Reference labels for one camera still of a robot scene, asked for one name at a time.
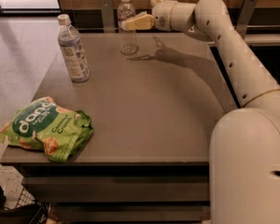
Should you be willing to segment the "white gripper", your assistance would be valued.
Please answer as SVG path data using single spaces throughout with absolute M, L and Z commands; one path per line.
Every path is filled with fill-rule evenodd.
M 149 30 L 154 26 L 161 31 L 171 31 L 170 19 L 176 1 L 174 0 L 150 0 L 152 15 L 145 11 L 131 17 L 121 23 L 124 31 Z

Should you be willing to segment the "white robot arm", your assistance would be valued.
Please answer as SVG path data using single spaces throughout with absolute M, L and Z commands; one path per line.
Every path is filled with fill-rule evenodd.
M 234 29 L 222 0 L 151 0 L 122 23 L 215 43 L 239 108 L 215 126 L 209 148 L 211 224 L 280 224 L 280 85 Z

